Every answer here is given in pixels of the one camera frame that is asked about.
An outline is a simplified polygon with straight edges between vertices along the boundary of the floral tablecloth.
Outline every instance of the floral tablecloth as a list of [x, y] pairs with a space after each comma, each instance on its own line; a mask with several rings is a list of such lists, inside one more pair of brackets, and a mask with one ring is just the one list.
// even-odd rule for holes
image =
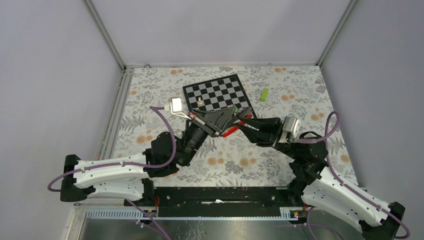
[[[238, 74], [258, 118], [295, 116], [301, 120], [301, 133], [323, 134], [333, 107], [317, 66], [136, 68], [113, 157], [143, 152], [167, 130], [149, 106], [163, 106], [171, 97], [181, 97], [187, 112], [183, 86], [232, 74]], [[261, 102], [264, 88], [269, 89], [268, 96]], [[169, 112], [163, 114], [180, 137], [185, 121]], [[328, 151], [335, 169], [357, 184], [339, 129], [329, 138]], [[255, 146], [237, 131], [226, 138], [208, 137], [190, 166], [153, 181], [157, 187], [282, 187], [294, 178], [291, 161], [273, 148]]]

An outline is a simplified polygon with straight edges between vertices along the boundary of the gray floor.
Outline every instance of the gray floor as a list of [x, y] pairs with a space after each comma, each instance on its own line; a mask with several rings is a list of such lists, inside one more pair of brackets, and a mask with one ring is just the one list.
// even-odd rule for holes
[[[335, 228], [345, 240], [362, 239], [350, 225], [328, 213], [316, 211], [312, 222]], [[161, 220], [158, 221], [173, 240], [309, 240], [307, 227], [288, 226], [286, 221], [259, 220]], [[314, 227], [320, 240], [339, 240], [326, 229]], [[140, 228], [134, 220], [87, 219], [81, 240], [164, 240], [156, 232]]]

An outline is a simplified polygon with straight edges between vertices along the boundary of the green object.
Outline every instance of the green object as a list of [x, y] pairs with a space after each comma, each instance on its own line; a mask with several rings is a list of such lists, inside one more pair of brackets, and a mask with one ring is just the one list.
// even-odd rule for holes
[[265, 100], [267, 99], [267, 95], [268, 95], [268, 88], [264, 88], [262, 91], [262, 96], [260, 96], [260, 101], [265, 102]]

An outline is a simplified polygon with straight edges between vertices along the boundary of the gray wall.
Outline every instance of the gray wall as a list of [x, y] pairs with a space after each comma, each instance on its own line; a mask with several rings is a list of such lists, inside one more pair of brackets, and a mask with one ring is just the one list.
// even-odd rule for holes
[[0, 16], [0, 239], [57, 240], [71, 204], [47, 184], [65, 155], [95, 159], [120, 71], [81, 0]]
[[422, 0], [360, 0], [322, 67], [360, 184], [406, 207], [414, 240], [424, 237], [423, 11]]
[[131, 64], [315, 63], [349, 0], [93, 0]]

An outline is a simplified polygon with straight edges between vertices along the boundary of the checkered board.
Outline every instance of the checkered board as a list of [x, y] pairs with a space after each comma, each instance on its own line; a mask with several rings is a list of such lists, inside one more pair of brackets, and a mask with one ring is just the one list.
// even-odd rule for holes
[[[235, 105], [239, 109], [252, 108], [237, 74], [194, 83], [183, 86], [182, 89], [189, 111], [192, 109], [212, 111], [231, 105]], [[198, 105], [199, 98], [203, 100], [204, 105]]]

